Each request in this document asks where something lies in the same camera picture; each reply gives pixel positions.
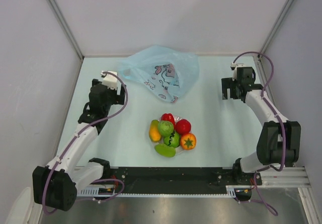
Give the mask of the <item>green fake custard apple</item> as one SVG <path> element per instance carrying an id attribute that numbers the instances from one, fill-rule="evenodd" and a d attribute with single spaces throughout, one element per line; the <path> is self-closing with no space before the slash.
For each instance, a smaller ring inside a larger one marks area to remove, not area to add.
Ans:
<path id="1" fill-rule="evenodd" d="M 170 121 L 162 120 L 158 123 L 157 129 L 161 136 L 167 137 L 174 131 L 174 125 Z"/>

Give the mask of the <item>red fake bell pepper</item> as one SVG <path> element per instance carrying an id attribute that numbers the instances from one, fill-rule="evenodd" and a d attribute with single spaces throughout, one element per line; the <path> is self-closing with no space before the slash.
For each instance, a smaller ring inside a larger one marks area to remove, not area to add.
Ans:
<path id="1" fill-rule="evenodd" d="M 161 116 L 162 121 L 169 121 L 173 124 L 173 127 L 176 127 L 175 119 L 171 113 L 165 113 Z"/>

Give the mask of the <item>red fake apple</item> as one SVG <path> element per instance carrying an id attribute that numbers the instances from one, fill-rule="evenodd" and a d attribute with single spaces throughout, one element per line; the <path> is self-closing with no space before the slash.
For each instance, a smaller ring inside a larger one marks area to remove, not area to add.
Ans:
<path id="1" fill-rule="evenodd" d="M 184 135 L 191 131 L 191 123 L 186 119 L 181 119 L 176 123 L 176 132 L 179 135 Z"/>

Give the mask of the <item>light blue plastic bag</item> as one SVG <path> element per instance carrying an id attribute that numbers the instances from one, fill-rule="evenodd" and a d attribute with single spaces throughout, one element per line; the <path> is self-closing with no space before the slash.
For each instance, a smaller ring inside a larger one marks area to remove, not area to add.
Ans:
<path id="1" fill-rule="evenodd" d="M 163 46 L 151 46 L 122 60 L 119 74 L 144 84 L 163 101 L 175 103 L 199 77 L 198 56 Z"/>

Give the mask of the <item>red fake tomato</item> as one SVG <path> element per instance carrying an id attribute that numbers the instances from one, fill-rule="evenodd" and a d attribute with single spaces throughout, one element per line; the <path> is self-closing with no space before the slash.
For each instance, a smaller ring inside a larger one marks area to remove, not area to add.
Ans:
<path id="1" fill-rule="evenodd" d="M 180 138 L 180 146 L 186 151 L 194 149 L 196 144 L 197 138 L 192 133 L 183 134 Z"/>

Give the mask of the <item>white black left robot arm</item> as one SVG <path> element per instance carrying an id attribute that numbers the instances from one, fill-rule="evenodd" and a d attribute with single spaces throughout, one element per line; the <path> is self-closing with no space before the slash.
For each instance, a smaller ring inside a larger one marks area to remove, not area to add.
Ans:
<path id="1" fill-rule="evenodd" d="M 32 173 L 34 201 L 42 206 L 45 214 L 70 210 L 77 193 L 90 184 L 118 182 L 111 177 L 109 161 L 92 158 L 80 170 L 75 170 L 75 167 L 112 118 L 109 113 L 111 106 L 125 108 L 127 102 L 126 85 L 115 74 L 107 72 L 102 81 L 92 81 L 89 101 L 83 108 L 73 136 L 46 166 L 37 166 Z"/>

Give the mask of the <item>white paper plate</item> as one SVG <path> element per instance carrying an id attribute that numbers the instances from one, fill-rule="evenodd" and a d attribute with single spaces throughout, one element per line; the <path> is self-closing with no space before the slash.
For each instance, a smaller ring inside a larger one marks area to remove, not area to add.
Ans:
<path id="1" fill-rule="evenodd" d="M 191 123 L 171 113 L 152 120 L 148 135 L 154 150 L 166 158 L 193 150 L 197 145 L 197 138 L 191 132 Z"/>

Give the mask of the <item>green fake watermelon ball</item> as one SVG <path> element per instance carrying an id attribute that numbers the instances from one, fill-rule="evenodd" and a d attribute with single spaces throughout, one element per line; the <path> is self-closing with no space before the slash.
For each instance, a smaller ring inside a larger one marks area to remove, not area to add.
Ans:
<path id="1" fill-rule="evenodd" d="M 169 136 L 164 137 L 164 144 L 177 148 L 180 145 L 180 135 L 174 131 Z"/>

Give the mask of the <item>green fake starfruit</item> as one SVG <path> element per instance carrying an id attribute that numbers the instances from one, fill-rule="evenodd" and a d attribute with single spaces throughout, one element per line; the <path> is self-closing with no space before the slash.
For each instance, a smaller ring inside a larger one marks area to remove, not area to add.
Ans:
<path id="1" fill-rule="evenodd" d="M 167 146 L 164 143 L 157 144 L 154 149 L 159 155 L 167 158 L 172 158 L 176 155 L 176 149 L 172 146 Z"/>

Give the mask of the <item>yellow green fake mango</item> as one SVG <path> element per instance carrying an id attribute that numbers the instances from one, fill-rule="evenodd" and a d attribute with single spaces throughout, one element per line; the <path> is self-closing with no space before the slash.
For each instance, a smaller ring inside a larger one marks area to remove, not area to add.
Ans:
<path id="1" fill-rule="evenodd" d="M 152 120 L 149 127 L 149 138 L 153 142 L 159 142 L 162 138 L 162 135 L 158 131 L 158 120 Z"/>

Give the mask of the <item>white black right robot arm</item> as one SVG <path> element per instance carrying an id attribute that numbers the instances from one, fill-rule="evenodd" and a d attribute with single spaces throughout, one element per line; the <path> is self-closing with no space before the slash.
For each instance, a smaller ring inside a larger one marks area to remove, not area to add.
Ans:
<path id="1" fill-rule="evenodd" d="M 222 78 L 222 98 L 241 100 L 254 112 L 262 130 L 254 153 L 239 158 L 232 167 L 232 179 L 244 184 L 250 174 L 272 168 L 278 172 L 299 159 L 301 126 L 285 117 L 271 102 L 255 70 L 244 64 L 231 65 L 233 75 Z"/>

